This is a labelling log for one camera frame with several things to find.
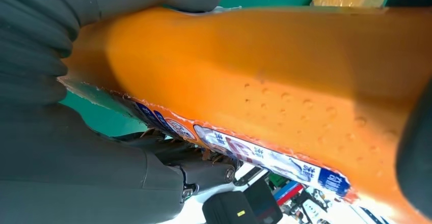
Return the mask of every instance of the sticker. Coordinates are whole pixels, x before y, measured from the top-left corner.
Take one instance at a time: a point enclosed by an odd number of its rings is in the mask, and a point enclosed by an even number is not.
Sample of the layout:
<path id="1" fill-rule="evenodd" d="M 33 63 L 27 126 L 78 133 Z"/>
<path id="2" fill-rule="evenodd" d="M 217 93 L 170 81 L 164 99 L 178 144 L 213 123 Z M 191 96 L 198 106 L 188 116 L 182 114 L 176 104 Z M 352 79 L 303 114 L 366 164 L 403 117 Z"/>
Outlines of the sticker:
<path id="1" fill-rule="evenodd" d="M 164 120 L 164 117 L 157 111 L 155 111 L 156 116 L 153 114 L 151 109 L 147 108 L 145 105 L 137 103 L 137 107 L 140 109 L 140 111 L 144 114 L 144 116 L 150 121 L 150 124 L 162 131 L 170 132 L 174 137 L 178 137 L 178 134 L 171 128 L 170 125 Z"/>
<path id="2" fill-rule="evenodd" d="M 239 213 L 237 213 L 237 216 L 240 217 L 240 216 L 242 216 L 242 215 L 244 215 L 244 214 L 246 214 L 246 211 L 242 210 L 242 211 L 240 211 Z"/>
<path id="3" fill-rule="evenodd" d="M 168 123 L 170 125 L 170 127 L 172 128 L 172 130 L 174 130 L 180 136 L 186 137 L 188 139 L 196 140 L 194 134 L 191 133 L 191 131 L 189 131 L 186 127 L 184 127 L 179 122 L 177 122 L 173 119 L 167 118 L 165 123 Z"/>
<path id="4" fill-rule="evenodd" d="M 247 161 L 297 182 L 334 192 L 341 197 L 350 188 L 344 176 L 326 168 L 200 125 L 194 125 L 194 130 L 203 143 L 221 154 Z"/>

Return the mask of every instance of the red stripe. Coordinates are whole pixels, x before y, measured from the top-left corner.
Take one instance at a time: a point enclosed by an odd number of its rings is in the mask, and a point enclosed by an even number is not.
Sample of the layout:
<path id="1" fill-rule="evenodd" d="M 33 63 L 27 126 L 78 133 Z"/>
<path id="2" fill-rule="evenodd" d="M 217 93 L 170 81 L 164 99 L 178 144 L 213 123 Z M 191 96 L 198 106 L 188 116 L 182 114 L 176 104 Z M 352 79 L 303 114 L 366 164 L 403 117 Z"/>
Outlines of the red stripe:
<path id="1" fill-rule="evenodd" d="M 284 195 L 282 198 L 278 200 L 278 205 L 281 206 L 285 202 L 287 202 L 290 198 L 294 197 L 300 190 L 303 189 L 303 186 L 301 184 L 294 187 L 291 191 L 289 191 L 286 195 Z"/>

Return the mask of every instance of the product label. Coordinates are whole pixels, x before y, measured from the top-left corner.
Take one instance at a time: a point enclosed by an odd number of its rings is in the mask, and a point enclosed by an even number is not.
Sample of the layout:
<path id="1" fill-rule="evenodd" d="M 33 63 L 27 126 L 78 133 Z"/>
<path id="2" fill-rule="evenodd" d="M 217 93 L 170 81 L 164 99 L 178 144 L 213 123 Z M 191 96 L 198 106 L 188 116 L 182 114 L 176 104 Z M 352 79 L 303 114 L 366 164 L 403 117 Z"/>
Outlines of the product label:
<path id="1" fill-rule="evenodd" d="M 219 153 L 260 166 L 297 182 L 334 192 L 341 197 L 345 196 L 350 188 L 344 176 L 326 168 L 200 125 L 194 125 L 194 129 L 203 143 Z"/>

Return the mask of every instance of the blue printed logo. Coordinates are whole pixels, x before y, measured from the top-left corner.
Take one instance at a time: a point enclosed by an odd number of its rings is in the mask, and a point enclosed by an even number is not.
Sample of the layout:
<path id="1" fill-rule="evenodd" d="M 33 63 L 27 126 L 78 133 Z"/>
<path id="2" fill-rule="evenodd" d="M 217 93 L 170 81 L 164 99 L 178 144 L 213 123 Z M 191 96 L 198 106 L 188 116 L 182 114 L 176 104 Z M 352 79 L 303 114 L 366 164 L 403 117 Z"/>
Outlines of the blue printed logo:
<path id="1" fill-rule="evenodd" d="M 349 183 L 343 176 L 324 168 L 321 168 L 318 183 L 341 197 L 344 197 L 349 190 Z"/>

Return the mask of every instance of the water droplet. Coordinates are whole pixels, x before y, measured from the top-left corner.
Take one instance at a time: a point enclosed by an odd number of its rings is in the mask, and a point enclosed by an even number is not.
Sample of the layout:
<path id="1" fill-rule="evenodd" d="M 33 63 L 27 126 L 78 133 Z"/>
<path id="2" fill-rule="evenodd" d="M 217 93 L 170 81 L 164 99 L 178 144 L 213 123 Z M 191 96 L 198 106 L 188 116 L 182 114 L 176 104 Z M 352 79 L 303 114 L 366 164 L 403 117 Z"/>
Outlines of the water droplet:
<path id="1" fill-rule="evenodd" d="M 370 150 L 372 153 L 376 153 L 376 152 L 378 152 L 379 148 L 378 148 L 377 146 L 373 145 L 373 146 L 370 146 L 369 150 Z"/>
<path id="2" fill-rule="evenodd" d="M 289 93 L 282 94 L 281 98 L 285 102 L 291 102 L 292 100 L 292 96 Z"/>
<path id="3" fill-rule="evenodd" d="M 384 132 L 384 139 L 389 141 L 389 142 L 396 141 L 396 139 L 397 139 L 396 132 L 393 130 L 385 131 Z"/>
<path id="4" fill-rule="evenodd" d="M 354 141 L 356 139 L 356 136 L 352 133 L 347 133 L 346 134 L 346 139 L 350 142 Z"/>
<path id="5" fill-rule="evenodd" d="M 320 136 L 320 137 L 318 138 L 318 142 L 319 142 L 320 144 L 323 144 L 323 143 L 326 142 L 326 139 L 325 139 L 323 136 Z"/>
<path id="6" fill-rule="evenodd" d="M 309 117 L 308 116 L 302 116 L 302 117 L 300 117 L 300 120 L 303 122 L 307 122 L 307 121 L 309 121 Z"/>
<path id="7" fill-rule="evenodd" d="M 326 111 L 330 118 L 335 118 L 337 116 L 337 110 L 334 107 L 328 107 Z"/>
<path id="8" fill-rule="evenodd" d="M 365 127 L 366 126 L 366 119 L 363 117 L 355 118 L 354 122 L 355 122 L 356 126 L 358 126 L 358 127 Z"/>
<path id="9" fill-rule="evenodd" d="M 327 124 L 324 124 L 322 127 L 324 128 L 324 130 L 330 130 L 332 128 L 332 124 L 327 123 Z"/>
<path id="10" fill-rule="evenodd" d="M 307 108 L 307 109 L 311 109 L 313 108 L 313 103 L 310 99 L 306 99 L 305 101 L 303 101 L 303 105 Z"/>

